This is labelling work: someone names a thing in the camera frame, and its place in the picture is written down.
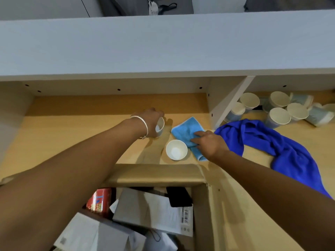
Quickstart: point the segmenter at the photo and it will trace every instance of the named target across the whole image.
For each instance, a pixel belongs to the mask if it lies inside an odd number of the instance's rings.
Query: barcode
[[[181,223],[189,225],[190,207],[182,207]]]

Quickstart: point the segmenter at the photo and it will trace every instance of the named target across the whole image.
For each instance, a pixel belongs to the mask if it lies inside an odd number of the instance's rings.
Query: blue microfiber towel
[[[194,154],[197,160],[206,161],[207,159],[196,147],[197,144],[190,141],[190,139],[198,137],[193,134],[196,131],[204,131],[204,129],[194,117],[191,117],[184,121],[182,124],[174,127],[171,130],[171,133],[176,139],[183,141],[186,144],[187,148],[191,149],[191,152]]]
[[[240,120],[219,127],[228,148],[242,156],[244,144],[274,156],[271,168],[331,198],[322,185],[312,156],[301,144],[267,128],[260,120]]]

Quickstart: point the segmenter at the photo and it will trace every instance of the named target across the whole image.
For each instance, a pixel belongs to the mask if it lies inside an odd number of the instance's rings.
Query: finger
[[[200,144],[200,138],[192,138],[192,139],[190,139],[190,141],[191,142],[193,142],[193,143],[196,143],[196,144]]]
[[[204,131],[197,131],[197,132],[194,132],[194,134],[197,135],[197,136],[204,136],[205,132]]]
[[[160,117],[164,117],[164,112],[163,111],[158,111]]]

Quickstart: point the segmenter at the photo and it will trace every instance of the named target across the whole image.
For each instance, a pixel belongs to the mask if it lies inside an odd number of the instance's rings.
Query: bracelet
[[[138,118],[145,124],[145,127],[147,128],[147,134],[145,136],[139,138],[139,139],[145,139],[149,134],[148,125],[145,123],[145,120],[142,117],[137,116],[137,115],[131,116],[130,118]]]

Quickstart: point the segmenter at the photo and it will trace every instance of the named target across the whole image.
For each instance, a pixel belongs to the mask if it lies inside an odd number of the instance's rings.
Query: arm
[[[157,136],[163,112],[134,115]],[[78,143],[0,188],[0,250],[49,250],[77,211],[147,130],[138,118]]]
[[[223,138],[198,131],[202,154],[224,169],[306,251],[334,250],[335,201],[281,173],[229,151]]]

